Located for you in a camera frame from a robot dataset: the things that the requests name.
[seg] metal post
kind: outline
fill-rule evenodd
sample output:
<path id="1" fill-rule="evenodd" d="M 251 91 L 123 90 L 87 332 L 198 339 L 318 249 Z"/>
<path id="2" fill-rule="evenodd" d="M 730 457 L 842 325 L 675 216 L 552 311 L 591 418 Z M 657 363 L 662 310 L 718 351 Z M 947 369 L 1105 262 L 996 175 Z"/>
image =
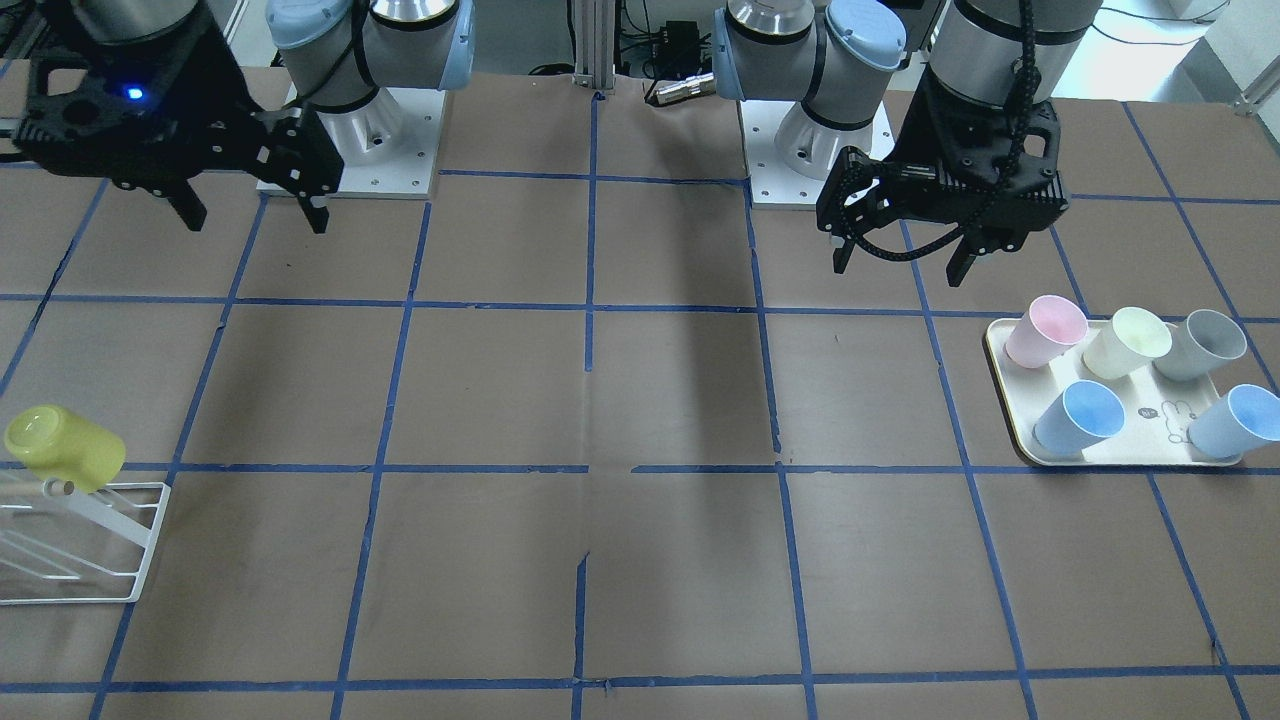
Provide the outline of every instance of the metal post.
<path id="1" fill-rule="evenodd" d="M 616 0 L 573 0 L 577 28 L 573 82 L 591 90 L 613 91 Z"/>
<path id="2" fill-rule="evenodd" d="M 1280 88 L 1280 58 L 1271 60 L 1267 69 L 1262 70 L 1262 74 L 1240 92 L 1240 99 L 1231 106 L 1235 108 L 1236 115 L 1256 115 L 1258 108 L 1270 100 L 1277 88 Z"/>

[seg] rectangular tray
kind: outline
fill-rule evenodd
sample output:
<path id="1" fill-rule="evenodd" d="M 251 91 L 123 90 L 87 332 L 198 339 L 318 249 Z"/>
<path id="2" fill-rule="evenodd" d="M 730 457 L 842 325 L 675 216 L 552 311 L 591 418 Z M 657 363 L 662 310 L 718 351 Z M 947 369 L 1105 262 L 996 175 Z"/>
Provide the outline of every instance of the rectangular tray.
<path id="1" fill-rule="evenodd" d="M 1129 375 L 1105 380 L 1089 372 L 1080 360 L 1084 348 L 1098 334 L 1105 320 L 1089 320 L 1084 341 L 1055 357 L 1044 368 L 1029 370 L 1005 354 L 1005 341 L 1016 319 L 1005 318 L 987 327 L 984 346 L 996 374 L 996 389 L 1023 455 L 1038 465 L 1192 465 L 1221 468 L 1240 461 L 1240 456 L 1210 457 L 1187 438 L 1187 425 L 1219 398 L 1208 375 L 1174 382 L 1147 365 Z M 1046 450 L 1033 433 L 1041 414 L 1075 380 L 1100 382 L 1120 397 L 1125 425 L 1114 438 L 1105 439 L 1074 455 Z"/>

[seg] white wall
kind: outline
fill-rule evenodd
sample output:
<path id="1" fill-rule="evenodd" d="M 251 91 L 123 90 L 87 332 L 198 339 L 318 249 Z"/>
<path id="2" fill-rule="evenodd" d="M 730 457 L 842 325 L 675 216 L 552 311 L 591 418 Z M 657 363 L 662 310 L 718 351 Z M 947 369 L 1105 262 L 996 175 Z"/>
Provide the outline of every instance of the white wall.
<path id="1" fill-rule="evenodd" d="M 1280 55 L 1280 3 L 1234 0 L 1204 40 L 1235 85 L 1247 87 Z M 1258 115 L 1272 135 L 1280 136 L 1280 97 L 1272 97 Z"/>

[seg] grid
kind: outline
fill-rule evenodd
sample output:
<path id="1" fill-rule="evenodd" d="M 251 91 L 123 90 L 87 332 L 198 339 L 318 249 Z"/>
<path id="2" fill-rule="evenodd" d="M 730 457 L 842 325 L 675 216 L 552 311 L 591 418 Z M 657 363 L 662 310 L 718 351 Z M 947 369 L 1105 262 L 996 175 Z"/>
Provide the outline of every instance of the grid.
<path id="1" fill-rule="evenodd" d="M 179 682 L 136 682 L 136 680 L 118 680 L 115 678 L 116 666 L 120 661 L 122 651 L 128 638 L 131 624 L 134 614 L 136 606 L 125 606 L 120 616 L 119 625 L 110 647 L 110 652 L 106 657 L 106 664 L 101 674 L 101 679 L 96 683 L 65 683 L 65 682 L 0 682 L 0 696 L 12 694 L 82 694 L 92 696 L 92 705 L 88 711 L 88 717 L 96 720 L 104 715 L 104 707 L 110 696 L 115 694 L 145 694 L 145 693 L 189 693 L 189 692 L 215 692 L 215 693 L 326 693 L 332 694 L 332 703 L 329 707 L 330 717 L 338 720 L 343 716 L 343 708 L 346 701 L 353 693 L 370 693 L 380 691 L 564 691 L 570 696 L 568 707 L 564 711 L 572 720 L 579 720 L 584 716 L 584 694 L 588 691 L 599 689 L 613 689 L 613 688 L 659 688 L 659 687 L 771 687 L 771 685 L 786 685 L 797 687 L 803 689 L 804 693 L 804 706 L 805 714 L 810 719 L 819 717 L 819 701 L 818 701 L 818 688 L 831 687 L 831 685 L 873 685 L 873 684 L 934 684 L 934 683 L 995 683 L 995 682 L 1012 682 L 1018 684 L 1021 693 L 1021 700 L 1025 706 L 1025 715 L 1030 719 L 1039 716 L 1037 703 L 1036 703 L 1036 691 L 1033 688 L 1033 682 L 1036 680 L 1059 680 L 1059 679 L 1103 679 L 1103 678 L 1187 678 L 1187 676 L 1206 676 L 1206 678 L 1220 678 L 1225 680 L 1230 691 L 1230 696 L 1235 703 L 1235 708 L 1242 719 L 1251 717 L 1249 708 L 1245 702 L 1245 697 L 1240 691 L 1238 678 L 1244 676 L 1274 676 L 1280 675 L 1280 665 L 1235 665 L 1228 659 L 1226 648 L 1224 642 L 1219 637 L 1217 629 L 1215 626 L 1213 619 L 1210 615 L 1208 603 L 1206 602 L 1199 584 L 1197 583 L 1196 574 L 1192 570 L 1190 561 L 1184 552 L 1183 542 L 1180 539 L 1178 528 L 1175 527 L 1172 514 L 1170 512 L 1165 496 L 1161 489 L 1160 479 L 1165 475 L 1178 474 L 1174 471 L 1152 469 L 1144 474 L 1147 486 L 1152 493 L 1153 501 L 1156 502 L 1161 520 L 1164 523 L 1165 532 L 1167 533 L 1167 539 L 1175 551 L 1181 574 L 1185 579 L 1187 587 L 1194 598 L 1196 610 L 1204 625 L 1204 632 L 1212 641 L 1213 660 L 1212 662 L 1198 664 L 1198 665 L 1128 665 L 1128 666 L 1108 666 L 1108 667 L 1076 667 L 1076 666 L 1061 666 L 1061 667 L 1029 667 L 1028 661 L 1023 652 L 1023 641 L 1020 638 L 1019 626 L 1015 619 L 1014 603 L 1010 598 L 1010 591 L 1006 585 L 1006 573 L 1001 564 L 1001 552 L 998 552 L 997 542 L 988 521 L 988 510 L 984 503 L 984 495 L 982 486 L 979 483 L 980 475 L 1071 475 L 1071 470 L 1062 469 L 1044 469 L 1044 468 L 1030 468 L 1024 465 L 989 465 L 978 464 L 972 461 L 969 452 L 969 443 L 966 442 L 966 434 L 961 425 L 961 410 L 956 400 L 955 387 L 952 384 L 951 373 L 948 373 L 948 360 L 943 354 L 943 343 L 940 340 L 940 331 L 936 320 L 942 318 L 1004 318 L 1004 316 L 1018 316 L 1018 307 L 1009 307 L 1006 310 L 947 310 L 947 309 L 934 309 L 931 305 L 929 292 L 927 290 L 925 277 L 922 272 L 919 264 L 911 264 L 911 273 L 915 284 L 915 292 L 919 299 L 920 309 L 887 309 L 887 307 L 800 307 L 800 306 L 771 306 L 767 304 L 764 283 L 762 278 L 760 258 L 758 254 L 756 245 L 756 231 L 755 231 L 755 213 L 753 213 L 750 205 L 750 190 L 745 181 L 735 178 L 660 178 L 660 177 L 639 177 L 639 176 L 618 176 L 618 174 L 602 174 L 599 172 L 598 156 L 600 152 L 599 141 L 599 128 L 602 124 L 600 106 L 604 102 L 613 100 L 605 100 L 602 95 L 595 95 L 590 97 L 589 114 L 590 114 L 590 137 L 589 137 L 589 170 L 586 173 L 540 173 L 540 172 L 516 172 L 516 170 L 475 170 L 475 169 L 444 169 L 440 176 L 447 177 L 476 177 L 476 178 L 520 178 L 520 179 L 570 179 L 570 181 L 582 181 L 588 183 L 588 236 L 586 236 L 586 277 L 584 288 L 584 301 L 580 304 L 564 304 L 564 302 L 475 302 L 475 301 L 447 301 L 447 300 L 425 300 L 419 297 L 420 290 L 420 277 L 419 272 L 424 256 L 430 246 L 430 228 L 431 228 L 431 204 L 424 204 L 421 223 L 419 228 L 417 243 L 413 254 L 413 269 L 411 273 L 411 279 L 408 282 L 407 291 L 402 300 L 379 300 L 379 299 L 321 299 L 321 297 L 303 297 L 303 299 L 276 299 L 276 297 L 242 297 L 241 284 L 246 274 L 246 268 L 250 264 L 251 256 L 253 255 L 255 242 L 259 238 L 259 232 L 264 222 L 264 217 L 268 211 L 268 200 L 265 197 L 259 200 L 256 214 L 253 217 L 252 227 L 248 236 L 243 243 L 243 250 L 239 255 L 236 272 L 228 288 L 227 293 L 221 297 L 216 296 L 138 296 L 138 295 L 63 295 L 55 293 L 68 265 L 72 263 L 81 241 L 93 219 L 95 213 L 106 191 L 106 183 L 102 182 L 97 186 L 92 199 L 88 202 L 87 209 L 79 220 L 78 227 L 72 236 L 69 245 L 67 246 L 65 254 L 58 264 L 54 272 L 49 287 L 42 293 L 19 292 L 19 293 L 6 293 L 0 295 L 0 301 L 12 302 L 36 302 L 36 309 L 32 314 L 31 322 L 26 327 L 22 337 L 13 351 L 12 359 L 8 363 L 3 378 L 0 378 L 0 395 L 9 389 L 10 383 L 14 382 L 15 373 L 23 363 L 28 347 L 33 337 L 40 332 L 41 320 L 50 306 L 61 302 L 82 302 L 82 304 L 161 304 L 161 305 L 209 305 L 220 307 L 220 314 L 218 318 L 218 328 L 212 333 L 211 343 L 209 345 L 207 354 L 205 356 L 204 364 L 201 366 L 198 379 L 195 384 L 195 389 L 191 395 L 191 402 L 186 413 L 186 418 L 182 425 L 180 434 L 178 436 L 177 445 L 173 451 L 172 460 L 168 462 L 129 462 L 125 465 L 127 470 L 136 471 L 161 471 L 165 474 L 165 480 L 173 484 L 179 474 L 186 473 L 302 473 L 302 474 L 333 474 L 333 473 L 358 473 L 369 474 L 371 478 L 370 493 L 367 498 L 369 512 L 367 519 L 364 525 L 361 534 L 361 544 L 358 551 L 358 560 L 356 564 L 356 580 L 351 588 L 351 602 L 349 610 L 347 612 L 347 620 L 344 624 L 344 633 L 342 639 L 342 651 L 338 674 L 333 680 L 301 680 L 301 682 L 256 682 L 251 679 L 244 680 L 179 680 Z M 1197 234 L 1197 229 L 1187 211 L 1187 206 L 1194 205 L 1242 205 L 1242 206 L 1275 206 L 1280 205 L 1280 200 L 1249 200 L 1249 199 L 1226 199 L 1226 197 L 1180 197 L 1170 179 L 1166 177 L 1165 170 L 1152 150 L 1152 145 L 1148 142 L 1142 124 L 1133 113 L 1132 108 L 1124 105 L 1124 113 L 1130 123 L 1130 127 L 1135 136 L 1142 142 L 1142 146 L 1160 177 L 1161 183 L 1166 190 L 1166 196 L 1137 196 L 1137 195 L 1076 195 L 1080 200 L 1097 200 L 1097 201 L 1124 201 L 1124 202 L 1151 202 L 1171 205 L 1180 220 L 1183 222 L 1187 234 L 1192 241 L 1199 259 L 1203 261 L 1206 270 L 1211 275 L 1216 290 L 1221 295 L 1222 302 L 1226 305 L 1230 315 L 1249 329 L 1258 325 L 1267 325 L 1280 323 L 1280 318 L 1276 316 L 1245 316 L 1236 310 L 1236 305 L 1233 301 L 1231 295 L 1228 291 L 1220 273 L 1215 268 L 1210 252 L 1206 250 L 1201 237 Z M 6 170 L 5 179 L 18 177 L 18 173 L 32 172 L 29 168 L 14 168 Z M 596 302 L 596 274 L 595 274 L 595 259 L 596 259 L 596 202 L 598 191 L 604 183 L 640 183 L 640 184 L 657 184 L 657 186 L 672 186 L 672 184 L 713 184 L 713 186 L 730 186 L 739 188 L 742 201 L 742 211 L 745 218 L 746 229 L 746 242 L 750 250 L 750 275 L 751 275 L 751 290 L 754 292 L 754 305 L 664 305 L 664 304 L 598 304 Z M 899 227 L 902 236 L 902 242 L 906 247 L 913 245 L 911 228 L 902 223 Z M 1062 269 L 1069 279 L 1070 287 L 1075 293 L 1075 299 L 1080 302 L 1085 311 L 1097 311 L 1098 307 L 1089 307 L 1087 305 L 1087 297 L 1082 291 L 1082 284 L 1078 282 L 1078 277 L 1073 270 L 1070 261 L 1070 252 L 1066 243 L 1062 241 L 1059 231 L 1055 228 L 1051 232 L 1053 251 L 1061 260 Z M 401 318 L 398 324 L 398 334 L 396 340 L 396 347 L 392 361 L 390 382 L 387 388 L 387 402 L 385 411 L 381 418 L 380 430 L 378 433 L 376 442 L 376 455 L 372 464 L 367 462 L 347 462 L 347 464 L 300 464 L 300 462 L 195 462 L 186 460 L 187 445 L 192 437 L 193 425 L 197 420 L 197 415 L 201 409 L 201 404 L 205 398 L 206 389 L 209 387 L 210 377 L 218 361 L 219 351 L 223 345 L 224 331 L 229 327 L 234 327 L 232 323 L 233 310 L 241 306 L 334 306 L 334 307 L 381 307 L 381 309 L 399 309 Z M 419 310 L 429 309 L 474 309 L 474 310 L 507 310 L 507 311 L 540 311 L 540 313 L 581 313 L 585 318 L 584 325 L 584 356 L 582 356 L 582 369 L 585 373 L 593 373 L 596 370 L 596 359 L 594 356 L 595 347 L 595 323 L 598 315 L 600 314 L 740 314 L 740 315 L 754 315 L 755 325 L 759 336 L 759 348 L 760 348 L 760 364 L 764 374 L 764 391 L 765 401 L 768 406 L 768 421 L 769 433 L 772 439 L 772 450 L 774 454 L 774 461 L 772 464 L 696 464 L 696 465 L 672 465 L 672 464 L 640 464 L 630 469 L 630 473 L 636 475 L 645 474 L 698 474 L 698 475 L 716 475 L 716 474 L 735 474 L 735 475 L 765 475 L 777 478 L 777 492 L 781 505 L 781 520 L 783 536 L 786 539 L 786 559 L 787 559 L 787 573 L 790 575 L 791 583 L 791 601 L 792 610 L 795 615 L 796 626 L 796 646 L 799 653 L 800 671 L 799 673 L 772 673 L 760 675 L 623 675 L 623 676 L 611 676 L 608 679 L 594 678 L 585 673 L 585 655 L 586 655 L 586 635 L 588 635 L 588 616 L 590 609 L 590 584 L 589 578 L 591 573 L 591 557 L 590 553 L 581 557 L 576 566 L 575 573 L 575 587 L 573 587 L 573 670 L 570 676 L 550 676 L 550 678 L 420 678 L 420 679 L 356 679 L 351 676 L 352 656 L 355 652 L 357 629 L 361 618 L 362 598 L 365 593 L 365 580 L 369 573 L 370 556 L 374 552 L 374 539 L 378 532 L 378 519 L 380 511 L 380 500 L 383 492 L 383 480 L 385 475 L 389 474 L 541 474 L 541 473 L 558 473 L 558 474 L 588 474 L 591 471 L 591 464 L 513 464 L 513 465 L 498 465 L 498 464 L 476 464 L 476 465 L 424 465 L 424 464 L 408 464 L 408 462 L 390 462 L 389 445 L 392 442 L 392 433 L 394 419 L 397 415 L 397 400 L 401 391 L 401 375 L 404 365 L 406 348 L 410 342 L 411 325 L 415 318 L 415 313 Z M 822 315 L 849 315 L 849 316 L 899 316 L 899 318 L 919 318 L 923 320 L 924 328 L 927 331 L 929 347 L 933 354 L 933 359 L 937 363 L 938 383 L 941 386 L 942 397 L 946 404 L 947 423 L 950 425 L 950 432 L 952 434 L 952 441 L 959 456 L 959 464 L 868 464 L 868 465 L 815 465 L 815 464 L 797 464 L 783 461 L 783 420 L 780 420 L 780 409 L 777 400 L 777 389 L 774 384 L 774 361 L 771 352 L 771 318 L 778 316 L 822 316 Z M 1103 316 L 1100 314 L 1091 313 L 1091 316 L 1098 318 Z M 1165 315 L 1166 319 L 1180 319 L 1180 315 Z M 1258 343 L 1254 342 L 1252 333 L 1249 333 L 1249 347 L 1253 356 L 1258 361 L 1261 372 L 1266 377 L 1266 382 L 1270 384 L 1272 391 L 1276 389 L 1276 383 L 1271 370 L 1267 368 L 1267 363 L 1263 357 L 1263 352 L 1260 350 Z M 1101 474 L 1134 474 L 1132 470 L 1121 469 L 1100 469 Z M 1203 474 L 1207 475 L 1245 475 L 1245 477 L 1271 477 L 1280 473 L 1280 468 L 1271 466 L 1236 466 L 1226 469 L 1210 469 Z M 968 489 L 969 500 L 972 502 L 972 509 L 974 518 L 977 519 L 978 528 L 980 530 L 983 550 L 986 553 L 987 565 L 991 573 L 991 580 L 995 584 L 996 593 L 1000 601 L 1000 614 L 1005 624 L 1005 632 L 1007 633 L 1007 643 L 1011 650 L 1014 666 L 1011 669 L 1000 670 L 946 670 L 946 671 L 870 671 L 870 673 L 819 673 L 814 670 L 814 661 L 810 651 L 810 635 L 809 635 L 809 623 L 806 615 L 805 593 L 801 582 L 801 568 L 804 566 L 804 556 L 800 551 L 796 533 L 796 518 L 792 509 L 792 492 L 791 483 L 797 477 L 819 475 L 819 474 L 832 474 L 832 475 L 957 475 L 963 477 L 965 487 Z"/>

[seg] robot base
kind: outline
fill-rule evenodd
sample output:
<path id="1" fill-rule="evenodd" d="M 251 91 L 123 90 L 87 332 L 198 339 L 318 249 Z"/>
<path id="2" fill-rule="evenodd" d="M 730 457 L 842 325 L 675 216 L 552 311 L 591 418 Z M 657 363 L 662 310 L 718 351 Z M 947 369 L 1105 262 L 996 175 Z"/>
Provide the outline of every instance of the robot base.
<path id="1" fill-rule="evenodd" d="M 403 110 L 401 137 L 390 147 L 379 147 L 384 159 L 372 164 L 347 161 L 338 192 L 329 197 L 381 197 L 425 200 L 435 178 L 435 160 L 444 127 L 445 92 L 440 90 L 389 88 Z M 288 195 L 279 187 L 259 183 L 268 195 Z"/>
<path id="2" fill-rule="evenodd" d="M 751 204 L 780 210 L 812 210 L 826 178 L 813 179 L 792 170 L 773 142 L 782 119 L 795 102 L 744 100 L 739 105 L 746 169 L 751 178 Z M 870 149 L 863 150 L 872 158 L 883 160 L 893 149 L 893 133 L 883 104 L 876 109 L 872 126 L 874 141 Z"/>

